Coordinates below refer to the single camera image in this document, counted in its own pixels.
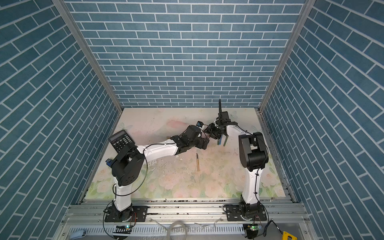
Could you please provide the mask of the tan pen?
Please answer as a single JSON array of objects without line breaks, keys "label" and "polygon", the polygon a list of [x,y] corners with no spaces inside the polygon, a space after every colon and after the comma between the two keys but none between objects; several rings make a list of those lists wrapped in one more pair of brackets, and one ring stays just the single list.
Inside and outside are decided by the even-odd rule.
[{"label": "tan pen", "polygon": [[196,153],[196,162],[197,162],[197,171],[200,171],[200,162],[199,162],[199,155]]}]

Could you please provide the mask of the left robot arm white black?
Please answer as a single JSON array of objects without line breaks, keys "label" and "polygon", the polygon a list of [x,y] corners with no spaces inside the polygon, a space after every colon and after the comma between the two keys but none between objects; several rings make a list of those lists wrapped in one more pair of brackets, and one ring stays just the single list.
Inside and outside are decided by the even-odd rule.
[{"label": "left robot arm white black", "polygon": [[192,148],[205,150],[209,141],[207,134],[194,125],[188,126],[183,133],[166,141],[145,146],[136,145],[125,130],[109,137],[109,143],[117,152],[113,159],[106,160],[115,181],[113,193],[117,211],[131,209],[131,195],[136,191],[132,189],[132,184],[139,177],[144,164],[148,165],[149,162],[163,157],[176,156]]}]

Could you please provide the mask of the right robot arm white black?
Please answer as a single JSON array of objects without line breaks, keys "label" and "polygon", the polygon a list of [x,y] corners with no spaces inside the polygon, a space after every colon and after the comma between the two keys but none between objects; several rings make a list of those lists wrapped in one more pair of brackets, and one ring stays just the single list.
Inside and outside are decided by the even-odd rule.
[{"label": "right robot arm white black", "polygon": [[239,158],[245,169],[245,187],[239,202],[240,214],[244,219],[266,221],[267,211],[260,201],[259,189],[263,169],[269,161],[268,146],[260,132],[249,133],[234,123],[224,126],[210,124],[203,130],[210,138],[219,140],[222,136],[236,137],[239,141]]}]

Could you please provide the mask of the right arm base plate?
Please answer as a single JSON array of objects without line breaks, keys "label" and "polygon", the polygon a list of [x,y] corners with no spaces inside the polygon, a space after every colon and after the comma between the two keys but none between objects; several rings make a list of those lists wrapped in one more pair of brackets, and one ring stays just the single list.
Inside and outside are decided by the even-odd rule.
[{"label": "right arm base plate", "polygon": [[223,211],[229,222],[238,221],[266,221],[267,212],[262,204],[223,205]]}]

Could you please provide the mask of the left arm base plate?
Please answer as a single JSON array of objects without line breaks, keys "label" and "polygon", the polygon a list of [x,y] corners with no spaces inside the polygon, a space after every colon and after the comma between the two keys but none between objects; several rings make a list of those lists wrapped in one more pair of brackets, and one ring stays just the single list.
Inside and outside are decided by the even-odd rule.
[{"label": "left arm base plate", "polygon": [[123,211],[118,211],[115,205],[109,206],[104,210],[104,222],[123,223],[123,222],[145,222],[148,213],[147,206],[130,206]]}]

